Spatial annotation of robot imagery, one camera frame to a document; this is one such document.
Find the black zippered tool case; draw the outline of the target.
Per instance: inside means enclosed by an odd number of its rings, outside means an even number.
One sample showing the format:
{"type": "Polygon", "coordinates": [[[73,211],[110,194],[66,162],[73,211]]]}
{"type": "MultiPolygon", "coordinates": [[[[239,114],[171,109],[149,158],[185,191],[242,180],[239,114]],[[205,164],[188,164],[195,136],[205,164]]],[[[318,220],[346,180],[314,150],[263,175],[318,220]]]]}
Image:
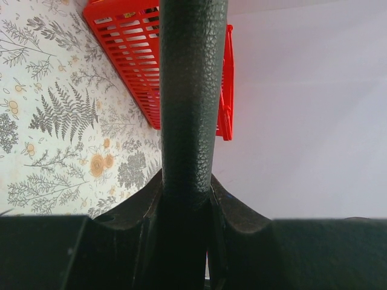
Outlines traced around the black zippered tool case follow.
{"type": "Polygon", "coordinates": [[[203,289],[227,1],[161,1],[163,190],[153,289],[203,289]]]}

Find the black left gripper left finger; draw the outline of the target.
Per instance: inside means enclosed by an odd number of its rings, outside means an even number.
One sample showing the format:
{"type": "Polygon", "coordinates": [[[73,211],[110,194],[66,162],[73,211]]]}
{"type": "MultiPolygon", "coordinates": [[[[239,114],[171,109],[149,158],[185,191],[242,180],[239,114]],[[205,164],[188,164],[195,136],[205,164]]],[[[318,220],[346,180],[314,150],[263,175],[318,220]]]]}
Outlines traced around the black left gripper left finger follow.
{"type": "Polygon", "coordinates": [[[161,174],[98,217],[2,216],[2,289],[140,289],[161,174]]]}

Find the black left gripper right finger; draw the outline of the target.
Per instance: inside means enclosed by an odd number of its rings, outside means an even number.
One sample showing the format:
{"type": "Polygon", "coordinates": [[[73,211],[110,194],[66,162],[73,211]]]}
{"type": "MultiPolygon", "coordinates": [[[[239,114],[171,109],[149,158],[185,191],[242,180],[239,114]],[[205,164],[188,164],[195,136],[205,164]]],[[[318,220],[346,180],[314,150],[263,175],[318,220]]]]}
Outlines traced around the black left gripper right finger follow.
{"type": "Polygon", "coordinates": [[[212,289],[386,288],[384,219],[269,219],[211,185],[212,289]]]}

